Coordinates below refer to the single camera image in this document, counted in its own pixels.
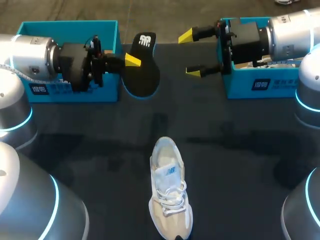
black table surface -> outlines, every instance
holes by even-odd
[[[157,94],[117,103],[34,104],[40,136],[28,154],[87,206],[88,240],[161,239],[150,217],[149,157],[171,137],[184,164],[193,240],[281,240],[290,192],[274,178],[279,161],[314,161],[319,133],[294,118],[294,99],[227,99],[220,74],[186,66],[216,63],[214,43],[158,44]]]

shoe logo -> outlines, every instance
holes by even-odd
[[[166,171],[166,176],[170,175],[170,174],[173,174],[176,170],[176,167],[172,167],[172,168],[169,168],[167,171]]]
[[[140,41],[139,41],[140,45],[150,47],[150,42],[151,42],[151,36],[145,36],[145,35],[140,36]]]

white sneaker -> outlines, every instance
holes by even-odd
[[[175,142],[161,137],[150,157],[153,223],[166,240],[186,240],[192,230],[193,213],[186,192],[185,167]]]
[[[276,4],[281,4],[281,5],[290,5],[292,3],[299,2],[300,0],[274,0]]]

blue cardboard box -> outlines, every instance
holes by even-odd
[[[118,21],[25,21],[17,34],[51,37],[59,46],[63,43],[85,44],[94,35],[98,35],[102,50],[122,53],[122,45],[118,30]],[[93,81],[87,92],[72,92],[70,84],[45,84],[37,86],[22,79],[29,101],[31,103],[94,103],[116,102],[120,76],[105,73],[103,87],[98,87]]]
[[[269,17],[242,17],[241,23],[256,22],[259,28],[268,25]],[[222,62],[221,46],[217,55]],[[223,75],[226,95],[229,99],[293,98],[298,83],[296,68],[236,68],[232,62],[231,74]]]

concrete floor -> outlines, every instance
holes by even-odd
[[[14,34],[23,21],[118,20],[122,43],[138,32],[176,43],[190,27],[221,17],[274,16],[320,6],[320,0],[275,5],[273,0],[0,0],[0,33]]]

